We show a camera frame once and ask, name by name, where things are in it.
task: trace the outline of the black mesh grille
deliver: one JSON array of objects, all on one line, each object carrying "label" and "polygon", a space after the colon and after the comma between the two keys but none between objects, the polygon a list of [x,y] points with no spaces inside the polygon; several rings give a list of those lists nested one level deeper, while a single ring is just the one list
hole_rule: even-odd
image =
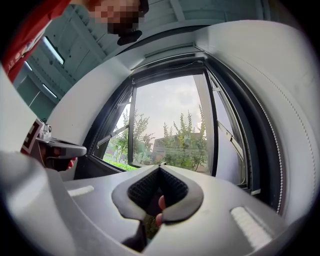
[{"label": "black mesh grille", "polygon": [[155,170],[132,184],[128,189],[129,198],[142,209],[145,209],[158,189],[158,170]]},{"label": "black mesh grille", "polygon": [[160,171],[159,181],[167,207],[179,202],[188,193],[188,187],[183,181],[163,169]]}]

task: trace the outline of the gray surface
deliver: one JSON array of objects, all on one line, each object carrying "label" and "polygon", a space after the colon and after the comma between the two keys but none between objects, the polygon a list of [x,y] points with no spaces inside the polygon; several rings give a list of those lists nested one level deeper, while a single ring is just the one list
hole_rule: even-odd
[{"label": "gray surface", "polygon": [[73,200],[103,232],[119,242],[136,234],[138,220],[125,219],[112,202],[111,194],[121,182],[148,170],[150,166],[98,178],[72,180],[64,183],[67,190],[93,186],[94,191],[74,196]]},{"label": "gray surface", "polygon": [[[163,224],[144,254],[232,256],[251,253],[253,249],[230,214],[230,210],[239,206],[258,216],[272,237],[285,230],[284,221],[271,208],[232,183],[178,167],[166,167],[198,183],[204,200],[191,218],[173,225]],[[178,246],[179,241],[183,241],[183,246]]]},{"label": "gray surface", "polygon": [[59,173],[35,159],[0,151],[0,189],[22,234],[42,253],[55,256],[136,255],[83,214]]}]

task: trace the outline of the glass pane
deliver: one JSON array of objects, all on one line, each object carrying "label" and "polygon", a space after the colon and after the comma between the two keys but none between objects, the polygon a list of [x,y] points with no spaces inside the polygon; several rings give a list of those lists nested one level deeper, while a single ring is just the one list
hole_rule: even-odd
[{"label": "glass pane", "polygon": [[209,173],[206,126],[193,76],[137,88],[133,162]]},{"label": "glass pane", "polygon": [[[114,131],[129,123],[129,114],[130,104],[125,106]],[[126,171],[132,171],[136,168],[128,165],[128,130],[129,129],[126,129],[110,139],[103,156],[103,161]]]},{"label": "glass pane", "polygon": [[[232,124],[228,117],[225,106],[217,91],[213,92],[215,101],[215,108],[218,120],[223,126],[232,134]],[[227,140],[224,133],[218,129],[219,134],[219,149],[218,149],[218,165],[216,169],[216,177],[232,182],[233,184],[240,184],[240,166],[238,154],[230,141]]]}]

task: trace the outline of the white curved panel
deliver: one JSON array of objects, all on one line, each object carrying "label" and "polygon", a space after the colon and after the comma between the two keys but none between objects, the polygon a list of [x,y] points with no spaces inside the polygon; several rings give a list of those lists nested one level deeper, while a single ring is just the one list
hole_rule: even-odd
[{"label": "white curved panel", "polygon": [[18,94],[0,64],[0,151],[20,152],[36,115]]},{"label": "white curved panel", "polygon": [[67,92],[47,121],[52,125],[53,137],[75,144],[84,142],[103,105],[131,74],[130,68],[142,60],[138,56],[133,56],[131,61],[129,58],[124,58],[126,61],[124,65],[120,61],[121,57],[123,56],[116,56],[102,63]]},{"label": "white curved panel", "polygon": [[196,32],[196,45],[250,86],[278,132],[286,168],[283,216],[304,215],[319,185],[318,65],[303,35],[267,21],[236,21]]}]

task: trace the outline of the red fabric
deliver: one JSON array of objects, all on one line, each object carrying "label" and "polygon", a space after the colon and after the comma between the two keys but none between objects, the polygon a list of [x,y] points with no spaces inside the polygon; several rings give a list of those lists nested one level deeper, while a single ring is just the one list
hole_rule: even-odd
[{"label": "red fabric", "polygon": [[43,0],[21,25],[20,30],[12,40],[1,62],[4,71],[13,82],[22,68],[24,61],[31,55],[35,46],[25,53],[23,57],[16,60],[16,55],[22,53],[27,44],[30,43],[38,33],[54,18],[62,15],[71,0]]}]

